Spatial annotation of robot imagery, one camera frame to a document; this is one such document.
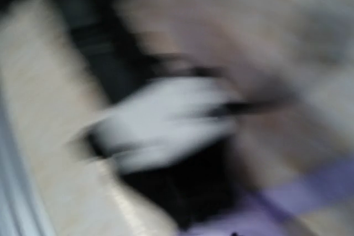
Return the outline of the lilac folding umbrella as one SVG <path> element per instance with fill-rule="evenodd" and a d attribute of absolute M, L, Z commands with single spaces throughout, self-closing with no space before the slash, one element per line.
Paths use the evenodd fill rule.
<path fill-rule="evenodd" d="M 185 235 L 353 235 L 353 156 L 247 193 L 232 212 Z"/>

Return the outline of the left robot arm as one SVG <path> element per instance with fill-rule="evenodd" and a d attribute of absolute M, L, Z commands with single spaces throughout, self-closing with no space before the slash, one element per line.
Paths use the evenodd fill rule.
<path fill-rule="evenodd" d="M 6 11 L 15 0 L 1 0 Z M 85 139 L 119 178 L 186 230 L 233 209 L 240 193 L 226 165 L 243 104 L 227 103 L 218 71 L 169 71 L 143 51 L 114 0 L 54 0 L 112 114 Z"/>

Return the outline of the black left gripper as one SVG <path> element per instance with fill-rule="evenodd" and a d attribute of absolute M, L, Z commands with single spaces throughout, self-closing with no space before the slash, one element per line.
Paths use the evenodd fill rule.
<path fill-rule="evenodd" d="M 172 166 L 122 174 L 121 179 L 164 210 L 179 228 L 233 209 L 236 187 L 232 146 L 218 141 Z"/>

